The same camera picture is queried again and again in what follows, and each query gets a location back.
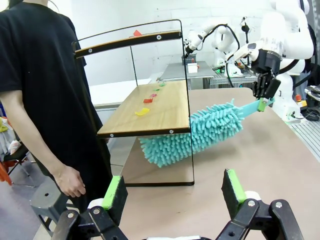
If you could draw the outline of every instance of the black t-shirt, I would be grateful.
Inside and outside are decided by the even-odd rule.
[[[23,2],[0,12],[0,92],[22,90],[24,108],[51,151],[64,164],[90,171],[103,158],[86,107],[84,66],[79,74],[73,55],[76,40],[71,20],[46,6]]]

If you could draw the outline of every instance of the person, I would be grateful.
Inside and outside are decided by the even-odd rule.
[[[72,21],[48,0],[9,0],[0,12],[0,101],[42,172],[84,212],[112,173],[75,41]]]

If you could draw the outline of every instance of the green object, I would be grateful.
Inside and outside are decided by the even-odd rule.
[[[241,204],[247,199],[246,193],[238,180],[235,170],[226,169],[224,171],[221,189],[229,215],[231,219],[233,219],[237,215]]]
[[[266,103],[264,103],[264,98],[260,98],[259,99],[259,105],[258,105],[258,112],[264,112],[265,111],[265,109],[266,109],[266,106],[268,105],[268,103],[266,102]]]
[[[102,202],[102,207],[104,210],[110,210],[112,208],[120,180],[121,176],[113,176]]]

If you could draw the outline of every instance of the bolt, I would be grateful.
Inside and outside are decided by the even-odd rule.
[[[248,206],[249,207],[254,207],[255,205],[256,205],[255,201],[251,200],[251,201],[248,202]]]
[[[275,204],[275,207],[278,208],[278,209],[282,208],[282,203],[278,201],[278,202]]]
[[[100,209],[99,209],[99,208],[96,208],[95,210],[93,210],[93,213],[94,213],[94,214],[100,213]]]

